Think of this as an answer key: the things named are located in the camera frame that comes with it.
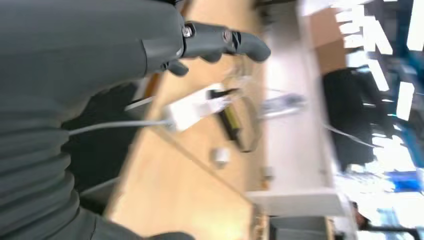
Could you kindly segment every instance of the robotic finger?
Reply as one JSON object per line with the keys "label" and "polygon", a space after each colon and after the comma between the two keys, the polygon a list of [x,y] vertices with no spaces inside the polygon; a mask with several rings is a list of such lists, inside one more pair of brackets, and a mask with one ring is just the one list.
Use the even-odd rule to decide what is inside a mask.
{"label": "robotic finger", "polygon": [[[216,63],[222,54],[246,55],[255,62],[263,62],[271,50],[258,37],[239,31],[232,31],[225,26],[186,22],[182,28],[182,58],[201,57],[209,63]],[[168,63],[167,68],[178,76],[188,72],[179,61]]]}

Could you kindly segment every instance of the prosthetic hand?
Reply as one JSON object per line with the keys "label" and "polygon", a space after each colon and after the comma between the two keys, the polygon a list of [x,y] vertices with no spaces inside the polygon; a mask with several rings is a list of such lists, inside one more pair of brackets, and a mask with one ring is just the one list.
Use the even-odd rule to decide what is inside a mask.
{"label": "prosthetic hand", "polygon": [[270,55],[251,34],[185,23],[151,0],[2,0],[0,43],[0,239],[139,239],[79,207],[61,124],[104,89],[184,75],[180,58]]}
{"label": "prosthetic hand", "polygon": [[[187,22],[182,28],[182,36],[183,58],[201,57],[209,63],[215,63],[221,59],[222,54],[229,54],[247,55],[255,62],[262,62],[271,54],[267,45],[256,36],[232,31],[225,26]],[[189,71],[177,60],[168,62],[165,68],[178,76]]]}

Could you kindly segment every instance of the power strip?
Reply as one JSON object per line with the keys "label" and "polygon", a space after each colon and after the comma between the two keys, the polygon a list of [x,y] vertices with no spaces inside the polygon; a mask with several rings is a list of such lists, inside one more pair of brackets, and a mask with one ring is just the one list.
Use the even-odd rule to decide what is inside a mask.
{"label": "power strip", "polygon": [[171,121],[170,130],[182,132],[206,116],[222,111],[229,103],[228,96],[209,99],[210,90],[224,91],[221,83],[215,83],[165,106],[165,117]]}

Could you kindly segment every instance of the wooden table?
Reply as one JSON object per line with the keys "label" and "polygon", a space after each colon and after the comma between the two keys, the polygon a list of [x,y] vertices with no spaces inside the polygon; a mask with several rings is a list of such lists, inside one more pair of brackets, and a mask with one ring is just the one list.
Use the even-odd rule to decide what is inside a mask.
{"label": "wooden table", "polygon": [[[186,19],[257,34],[251,6],[246,0],[195,0]],[[190,72],[183,78],[164,74],[148,119],[160,119],[166,104],[222,82],[234,67],[229,56],[217,64],[200,59],[183,63]],[[261,76],[257,69],[255,75]],[[254,87],[246,91],[253,93]],[[258,104],[261,93],[252,94],[252,99]],[[241,119],[247,119],[246,109],[238,104],[235,108]],[[230,149],[230,163],[224,169],[210,162],[211,150],[217,147]],[[106,217],[141,236],[183,231],[198,240],[249,239],[252,204],[242,193],[261,188],[261,161],[262,143],[254,153],[240,153],[214,116],[181,133],[144,128],[132,144]]]}

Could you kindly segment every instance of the ceiling light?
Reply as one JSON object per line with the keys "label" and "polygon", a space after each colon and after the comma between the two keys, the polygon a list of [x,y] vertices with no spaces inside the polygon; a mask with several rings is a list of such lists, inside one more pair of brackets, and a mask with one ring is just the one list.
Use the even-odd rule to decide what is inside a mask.
{"label": "ceiling light", "polygon": [[379,21],[374,22],[375,43],[381,54],[392,55],[393,49]]}
{"label": "ceiling light", "polygon": [[368,59],[368,67],[371,71],[374,81],[377,84],[378,90],[386,92],[389,90],[389,85],[387,84],[386,77],[384,76],[382,67],[379,64],[379,61],[375,59]]}
{"label": "ceiling light", "polygon": [[340,0],[333,5],[331,5],[332,8],[352,8],[353,6],[359,5],[359,4],[366,4],[373,0]]}
{"label": "ceiling light", "polygon": [[344,48],[353,49],[364,45],[364,38],[361,34],[350,34],[344,37]]}
{"label": "ceiling light", "polygon": [[364,5],[356,5],[352,7],[352,20],[353,23],[359,27],[364,26],[365,8]]}
{"label": "ceiling light", "polygon": [[348,22],[339,26],[342,34],[355,34],[360,31],[359,26],[353,22]]}
{"label": "ceiling light", "polygon": [[393,139],[393,142],[395,142],[397,144],[403,144],[404,143],[404,141],[402,140],[402,138],[400,138],[399,136],[392,135],[391,138]]}
{"label": "ceiling light", "polygon": [[400,82],[399,97],[397,100],[396,115],[398,118],[408,121],[410,118],[412,99],[414,97],[414,85],[410,82]]}
{"label": "ceiling light", "polygon": [[381,54],[392,55],[393,49],[379,21],[375,16],[363,18],[363,48],[367,52],[375,52],[376,45]]}
{"label": "ceiling light", "polygon": [[335,15],[335,20],[338,23],[342,22],[350,22],[354,19],[354,16],[352,15],[351,11],[342,11]]}
{"label": "ceiling light", "polygon": [[422,51],[424,47],[423,13],[424,1],[414,0],[409,24],[408,40],[406,42],[408,49],[411,51]]}
{"label": "ceiling light", "polygon": [[363,49],[366,52],[376,51],[376,40],[373,37],[373,25],[376,21],[374,16],[365,16],[363,18]]}
{"label": "ceiling light", "polygon": [[372,135],[375,136],[375,137],[380,137],[380,138],[385,138],[386,137],[386,135],[380,134],[380,133],[373,133]]}

